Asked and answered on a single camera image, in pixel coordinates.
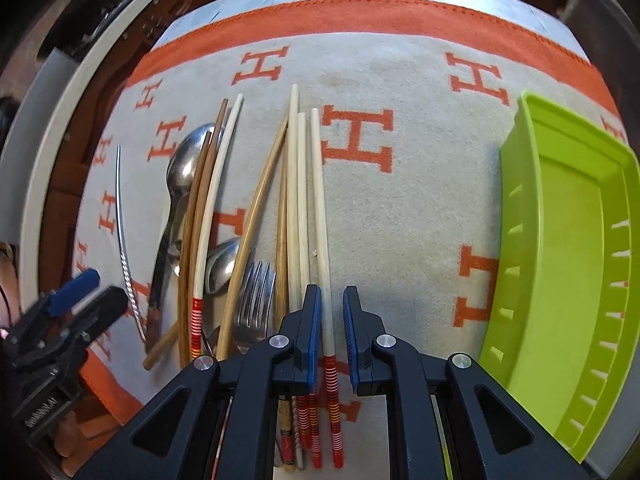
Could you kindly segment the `person's left hand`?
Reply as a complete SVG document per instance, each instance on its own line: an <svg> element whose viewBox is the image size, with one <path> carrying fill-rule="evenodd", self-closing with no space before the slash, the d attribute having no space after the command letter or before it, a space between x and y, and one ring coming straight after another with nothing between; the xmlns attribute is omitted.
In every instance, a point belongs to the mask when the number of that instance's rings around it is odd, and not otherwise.
<svg viewBox="0 0 640 480"><path fill-rule="evenodd" d="M55 451L62 456L61 470L73 478L96 450L96 433L91 426L81 425L74 411L67 413L53 431Z"/></svg>

